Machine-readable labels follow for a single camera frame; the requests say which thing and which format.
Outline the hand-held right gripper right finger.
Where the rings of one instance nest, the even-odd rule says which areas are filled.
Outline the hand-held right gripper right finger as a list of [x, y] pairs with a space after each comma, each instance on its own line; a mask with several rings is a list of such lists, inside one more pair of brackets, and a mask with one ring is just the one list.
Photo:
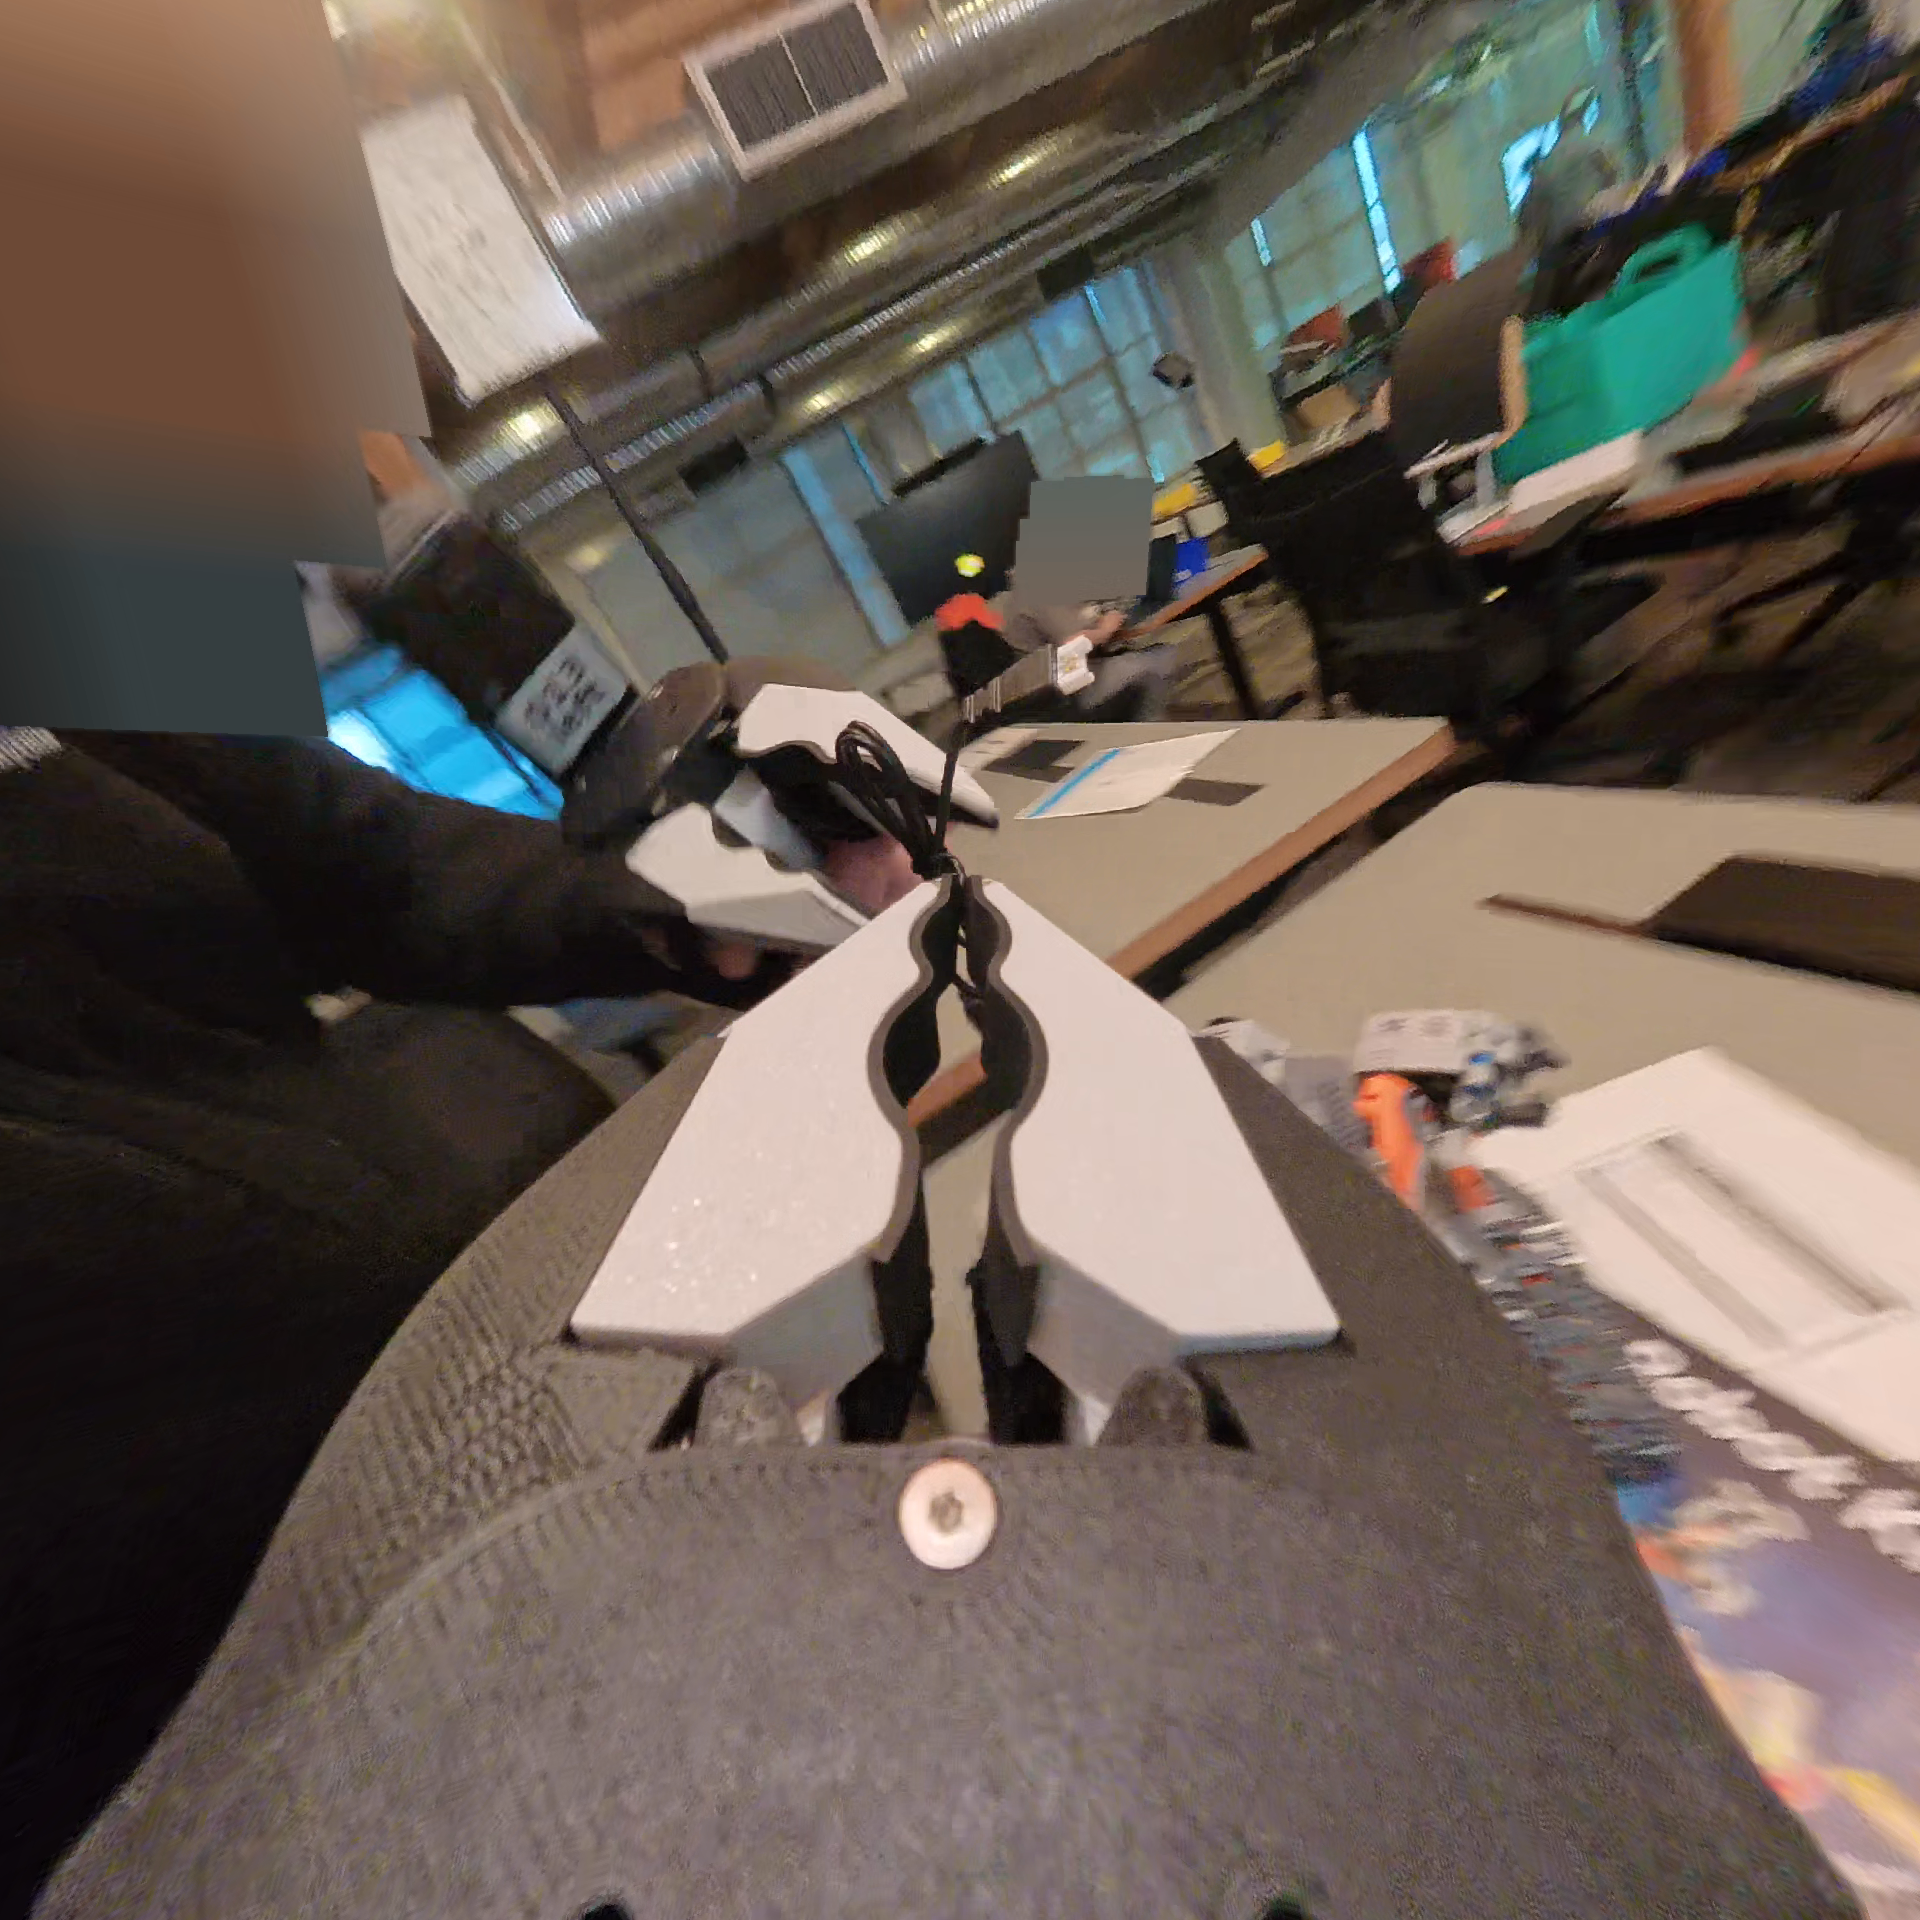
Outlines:
[[1033, 1049], [998, 1137], [994, 1207], [1030, 1273], [1016, 1340], [1068, 1388], [1338, 1333], [1197, 1040], [992, 882], [992, 986]]

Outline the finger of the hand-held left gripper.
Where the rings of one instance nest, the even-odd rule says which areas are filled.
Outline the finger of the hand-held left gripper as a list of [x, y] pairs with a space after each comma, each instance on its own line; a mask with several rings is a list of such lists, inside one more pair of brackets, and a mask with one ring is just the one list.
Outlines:
[[735, 716], [735, 737], [743, 753], [828, 737], [839, 784], [882, 829], [1001, 826], [996, 800], [969, 771], [861, 690], [758, 687]]
[[740, 836], [712, 810], [684, 804], [626, 848], [626, 868], [666, 898], [685, 924], [725, 941], [780, 953], [824, 953], [855, 938], [871, 912], [831, 882], [817, 851], [775, 812], [758, 821], [775, 843]]

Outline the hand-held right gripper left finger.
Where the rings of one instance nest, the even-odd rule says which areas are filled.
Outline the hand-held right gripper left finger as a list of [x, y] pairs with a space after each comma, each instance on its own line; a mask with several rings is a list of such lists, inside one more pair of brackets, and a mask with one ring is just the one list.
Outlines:
[[889, 1017], [920, 988], [926, 888], [732, 1025], [568, 1316], [653, 1349], [842, 1388], [880, 1356], [873, 1266], [909, 1218]]

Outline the person's left forearm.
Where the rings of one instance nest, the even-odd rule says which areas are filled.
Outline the person's left forearm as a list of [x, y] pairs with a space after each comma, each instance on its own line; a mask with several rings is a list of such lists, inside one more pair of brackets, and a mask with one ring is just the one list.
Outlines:
[[84, 897], [233, 938], [296, 999], [505, 1011], [661, 993], [744, 1011], [798, 962], [696, 930], [556, 823], [414, 791], [304, 737], [5, 728], [5, 839]]

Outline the person's left hand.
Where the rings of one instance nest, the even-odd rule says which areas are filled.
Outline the person's left hand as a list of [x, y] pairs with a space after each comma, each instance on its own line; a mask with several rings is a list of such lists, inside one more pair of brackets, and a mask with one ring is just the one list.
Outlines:
[[920, 885], [906, 848], [882, 833], [828, 842], [821, 880], [864, 920], [874, 920]]

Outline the black monitor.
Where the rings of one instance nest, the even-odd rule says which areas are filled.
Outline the black monitor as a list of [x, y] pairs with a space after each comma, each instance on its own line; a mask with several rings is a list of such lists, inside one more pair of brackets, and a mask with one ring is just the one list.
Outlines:
[[956, 594], [1006, 592], [1034, 481], [1030, 448], [1012, 432], [973, 444], [855, 523], [906, 626]]

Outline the printed paper sheet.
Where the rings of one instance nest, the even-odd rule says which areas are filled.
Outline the printed paper sheet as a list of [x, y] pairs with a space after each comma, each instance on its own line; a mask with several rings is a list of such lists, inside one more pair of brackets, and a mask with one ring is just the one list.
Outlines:
[[1234, 808], [1258, 784], [1200, 773], [1202, 762], [1234, 737], [1223, 729], [1111, 746], [1039, 733], [992, 737], [981, 740], [969, 768], [1034, 784], [1039, 796], [1016, 813], [1025, 823], [1136, 812], [1157, 800]]

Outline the tracked building-block toy robot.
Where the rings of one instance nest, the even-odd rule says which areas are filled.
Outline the tracked building-block toy robot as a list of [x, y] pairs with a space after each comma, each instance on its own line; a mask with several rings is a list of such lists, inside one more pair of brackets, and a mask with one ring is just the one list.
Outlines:
[[1364, 1164], [1408, 1210], [1487, 1210], [1472, 1140], [1538, 1128], [1538, 1079], [1567, 1058], [1535, 1027], [1484, 1011], [1374, 1015], [1350, 1055], [1309, 1055], [1244, 1017], [1200, 1025]]

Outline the person's dark clothing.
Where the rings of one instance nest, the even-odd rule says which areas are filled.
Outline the person's dark clothing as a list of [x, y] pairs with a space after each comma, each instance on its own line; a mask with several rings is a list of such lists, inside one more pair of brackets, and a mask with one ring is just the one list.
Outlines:
[[505, 1015], [5, 1005], [5, 1916], [128, 1777], [431, 1281], [613, 1111]]

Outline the white instruction sheet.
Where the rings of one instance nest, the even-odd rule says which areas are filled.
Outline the white instruction sheet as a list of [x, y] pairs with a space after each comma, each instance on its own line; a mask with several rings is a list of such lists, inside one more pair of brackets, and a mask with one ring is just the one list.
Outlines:
[[[1750, 1376], [1914, 1389], [1914, 1165], [1700, 1048], [1567, 1096], [1479, 1164], [1622, 1305]], [[1876, 1389], [1868, 1378], [1886, 1376]]]

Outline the white sign board on stand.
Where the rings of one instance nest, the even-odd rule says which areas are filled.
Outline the white sign board on stand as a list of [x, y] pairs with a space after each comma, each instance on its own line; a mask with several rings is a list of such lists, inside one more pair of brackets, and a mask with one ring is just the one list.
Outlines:
[[601, 346], [462, 97], [360, 128], [394, 280], [476, 405]]

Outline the blue robot kit box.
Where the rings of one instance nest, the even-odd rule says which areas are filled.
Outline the blue robot kit box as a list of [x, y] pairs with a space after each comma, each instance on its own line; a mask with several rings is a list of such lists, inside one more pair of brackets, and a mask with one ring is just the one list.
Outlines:
[[1431, 1228], [1597, 1457], [1762, 1784], [1868, 1916], [1914, 1916], [1914, 1485], [1612, 1304], [1504, 1177], [1438, 1175]]

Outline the green storage bin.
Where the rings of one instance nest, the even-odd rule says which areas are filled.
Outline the green storage bin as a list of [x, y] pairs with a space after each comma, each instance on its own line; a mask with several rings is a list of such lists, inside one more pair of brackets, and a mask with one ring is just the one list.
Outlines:
[[1497, 482], [1673, 419], [1745, 348], [1740, 242], [1695, 225], [1645, 242], [1601, 296], [1526, 325], [1526, 413], [1494, 450]]

